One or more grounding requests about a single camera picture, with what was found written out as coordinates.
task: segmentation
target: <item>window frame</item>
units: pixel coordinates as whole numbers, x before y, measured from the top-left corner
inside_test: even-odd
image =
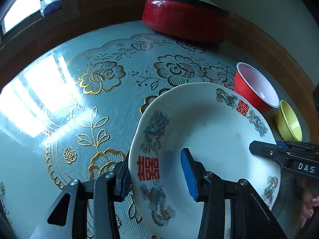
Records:
[[[13,0],[10,7],[6,10],[6,13],[10,10],[15,1],[16,0]],[[4,33],[3,26],[3,20],[6,15],[5,13],[0,21],[0,53],[7,45],[14,42],[16,39],[19,39],[22,43],[14,42],[17,43],[16,45],[18,46],[15,46],[14,53],[16,53],[16,50],[19,50],[19,47],[22,48],[31,40],[39,38],[42,31],[48,30],[64,22],[68,22],[79,16],[78,0],[61,0],[61,2],[62,8],[60,10],[45,17],[43,17],[40,10],[38,10],[19,22],[6,33]],[[5,53],[4,56],[8,59],[10,58],[10,55],[7,55],[7,53]]]

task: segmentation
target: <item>window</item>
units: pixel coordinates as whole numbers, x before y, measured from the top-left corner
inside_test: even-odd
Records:
[[[12,39],[28,26],[44,18],[40,12],[41,5],[42,8],[45,6],[43,1],[48,0],[15,0],[12,3],[4,17],[0,19],[0,43],[2,45],[5,40]]]
[[[42,33],[79,16],[78,0],[9,0],[1,9],[0,68]]]
[[[4,34],[26,17],[40,9],[40,0],[16,0],[4,17]]]

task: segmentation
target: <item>red bowl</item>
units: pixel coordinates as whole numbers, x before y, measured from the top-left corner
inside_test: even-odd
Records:
[[[246,63],[237,64],[234,92],[243,96],[259,112],[279,108],[278,95],[267,80],[258,70]]]

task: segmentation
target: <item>table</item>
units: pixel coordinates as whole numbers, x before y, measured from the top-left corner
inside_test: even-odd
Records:
[[[71,179],[97,178],[123,160],[141,114],[157,96],[189,82],[233,90],[237,62],[253,65],[268,78],[295,110],[303,140],[309,141],[309,129],[284,89],[227,41],[201,47],[136,21],[81,35],[31,63],[0,96],[1,201],[16,234],[29,238]],[[264,117],[280,140],[274,115],[271,110]],[[291,208],[284,210],[288,201],[296,206],[297,199],[288,200],[292,178],[286,180],[273,208],[279,222],[293,216]],[[144,223],[132,192],[115,209],[121,238],[158,238]],[[88,210],[92,238],[92,202]]]

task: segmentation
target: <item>wall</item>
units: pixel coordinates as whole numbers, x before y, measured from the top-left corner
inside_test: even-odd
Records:
[[[277,40],[319,82],[319,27],[301,0],[212,0],[246,18]]]

